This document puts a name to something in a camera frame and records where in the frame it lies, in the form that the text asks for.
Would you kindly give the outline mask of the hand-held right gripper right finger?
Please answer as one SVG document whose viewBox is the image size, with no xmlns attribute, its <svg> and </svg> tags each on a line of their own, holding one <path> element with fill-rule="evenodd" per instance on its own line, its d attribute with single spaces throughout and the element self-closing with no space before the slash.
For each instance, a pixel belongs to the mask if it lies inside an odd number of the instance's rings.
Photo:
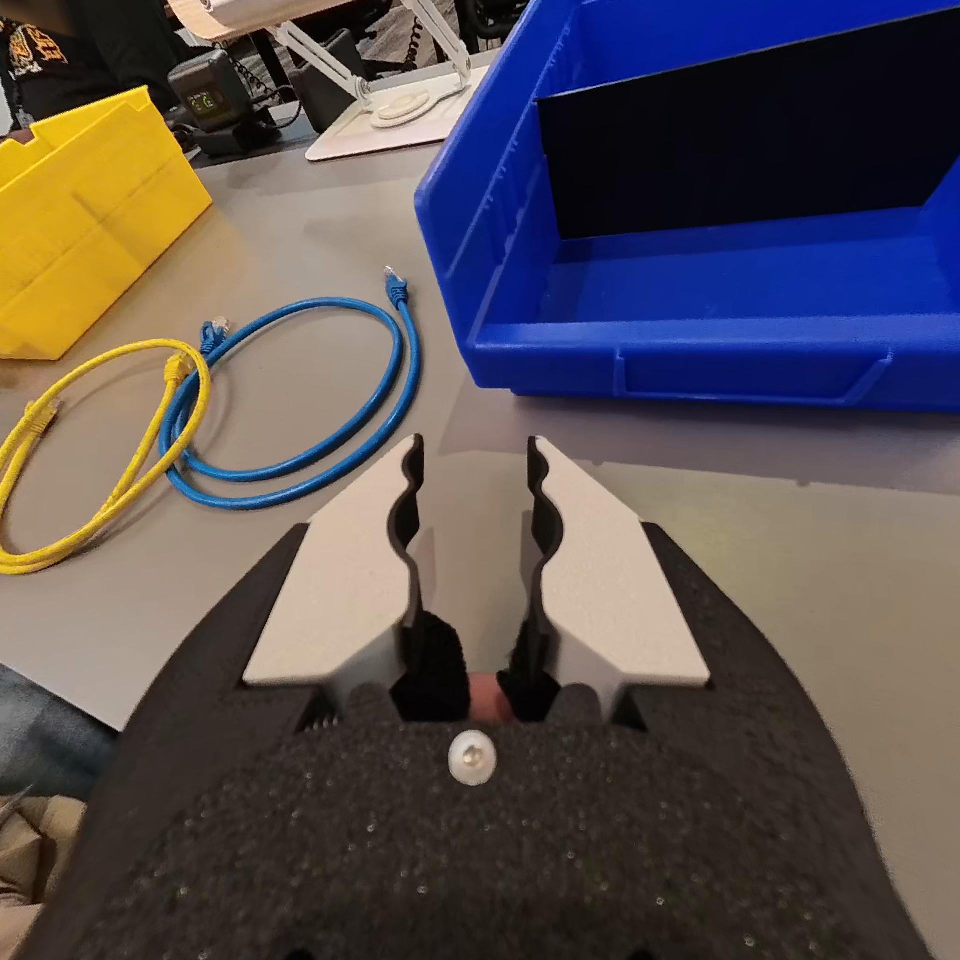
<svg viewBox="0 0 960 960">
<path fill-rule="evenodd" d="M 545 436 L 527 444 L 539 559 L 508 666 L 513 717 L 543 722 L 584 687 L 602 719 L 629 691 L 710 691 L 712 673 L 641 517 Z"/>
</svg>

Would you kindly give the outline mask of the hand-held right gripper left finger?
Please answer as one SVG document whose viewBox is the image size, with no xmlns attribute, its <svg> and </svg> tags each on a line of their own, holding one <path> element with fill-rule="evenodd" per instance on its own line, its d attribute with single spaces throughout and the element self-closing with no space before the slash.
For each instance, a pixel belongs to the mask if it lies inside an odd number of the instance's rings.
<svg viewBox="0 0 960 960">
<path fill-rule="evenodd" d="M 412 434 L 309 519 L 244 670 L 246 686 L 313 686 L 342 714 L 354 690 L 377 684 L 398 690 L 414 721 L 467 716 L 460 641 L 425 609 L 408 551 L 424 479 L 424 439 Z"/>
</svg>

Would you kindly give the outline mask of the blue plastic bin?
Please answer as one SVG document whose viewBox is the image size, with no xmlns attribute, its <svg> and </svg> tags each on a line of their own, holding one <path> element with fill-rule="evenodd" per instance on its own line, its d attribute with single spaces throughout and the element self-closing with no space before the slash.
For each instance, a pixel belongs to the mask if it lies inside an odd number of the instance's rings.
<svg viewBox="0 0 960 960">
<path fill-rule="evenodd" d="M 462 358 L 520 396 L 958 411 L 958 161 L 923 206 L 563 239 L 537 103 L 958 2 L 532 2 L 417 187 Z"/>
</svg>

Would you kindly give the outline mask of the yellow plastic bin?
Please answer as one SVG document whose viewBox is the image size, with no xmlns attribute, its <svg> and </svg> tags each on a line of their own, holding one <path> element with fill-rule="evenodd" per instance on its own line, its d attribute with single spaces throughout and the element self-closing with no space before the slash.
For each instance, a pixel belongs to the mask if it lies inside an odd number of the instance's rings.
<svg viewBox="0 0 960 960">
<path fill-rule="evenodd" d="M 1 357 L 61 359 L 211 207 L 145 86 L 1 146 Z"/>
</svg>

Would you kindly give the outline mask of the person's blue jeans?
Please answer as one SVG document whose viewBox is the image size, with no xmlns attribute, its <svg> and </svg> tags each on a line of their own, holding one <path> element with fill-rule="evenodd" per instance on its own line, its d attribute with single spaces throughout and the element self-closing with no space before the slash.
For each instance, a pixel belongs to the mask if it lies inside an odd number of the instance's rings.
<svg viewBox="0 0 960 960">
<path fill-rule="evenodd" d="M 88 802 L 119 733 L 1 667 L 1 793 Z"/>
</svg>

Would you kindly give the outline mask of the person's beige jacket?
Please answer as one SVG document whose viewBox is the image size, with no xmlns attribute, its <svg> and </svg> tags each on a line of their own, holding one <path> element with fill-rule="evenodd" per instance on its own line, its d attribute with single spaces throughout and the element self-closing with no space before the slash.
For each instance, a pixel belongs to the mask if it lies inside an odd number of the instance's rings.
<svg viewBox="0 0 960 960">
<path fill-rule="evenodd" d="M 66 796 L 1 797 L 1 957 L 16 958 L 66 869 L 87 804 Z"/>
</svg>

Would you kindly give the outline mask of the black bin divider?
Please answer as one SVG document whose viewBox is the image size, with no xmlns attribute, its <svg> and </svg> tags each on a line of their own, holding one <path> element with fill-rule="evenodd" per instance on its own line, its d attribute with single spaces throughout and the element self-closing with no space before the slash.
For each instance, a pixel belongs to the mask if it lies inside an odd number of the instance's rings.
<svg viewBox="0 0 960 960">
<path fill-rule="evenodd" d="M 541 98 L 562 239 L 914 209 L 958 162 L 958 6 Z"/>
</svg>

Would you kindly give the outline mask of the wooden stand white base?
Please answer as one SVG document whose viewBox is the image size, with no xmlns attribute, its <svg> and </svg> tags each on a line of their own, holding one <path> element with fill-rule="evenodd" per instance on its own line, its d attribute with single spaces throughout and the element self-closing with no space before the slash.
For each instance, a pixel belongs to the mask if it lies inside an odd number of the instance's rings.
<svg viewBox="0 0 960 960">
<path fill-rule="evenodd" d="M 296 24 L 299 18 L 326 12 L 341 2 L 172 1 L 169 5 L 183 27 L 205 42 L 266 30 L 351 98 L 341 116 L 306 150 L 306 161 L 314 164 L 445 140 L 489 70 L 486 65 L 473 67 L 465 43 L 429 1 L 403 1 L 402 6 L 438 43 L 448 64 L 374 84 L 354 74 Z"/>
</svg>

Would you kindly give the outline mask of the black box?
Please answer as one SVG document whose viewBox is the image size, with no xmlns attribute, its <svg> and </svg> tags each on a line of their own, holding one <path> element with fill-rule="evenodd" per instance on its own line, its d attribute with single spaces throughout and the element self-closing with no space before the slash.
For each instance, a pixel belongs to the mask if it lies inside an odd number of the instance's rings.
<svg viewBox="0 0 960 960">
<path fill-rule="evenodd" d="M 338 30 L 321 45 L 352 74 L 365 80 L 369 78 L 349 29 Z M 318 135 L 327 131 L 344 111 L 355 104 L 352 94 L 342 90 L 306 61 L 295 63 L 287 70 L 287 76 L 303 112 Z"/>
</svg>

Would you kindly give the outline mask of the black power bank with display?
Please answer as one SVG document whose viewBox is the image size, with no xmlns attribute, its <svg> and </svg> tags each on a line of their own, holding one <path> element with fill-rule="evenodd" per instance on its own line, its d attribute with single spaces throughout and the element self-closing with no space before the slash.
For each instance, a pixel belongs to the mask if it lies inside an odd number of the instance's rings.
<svg viewBox="0 0 960 960">
<path fill-rule="evenodd" d="M 168 84 L 205 134 L 218 133 L 254 117 L 255 105 L 229 54 L 211 48 L 175 66 Z"/>
</svg>

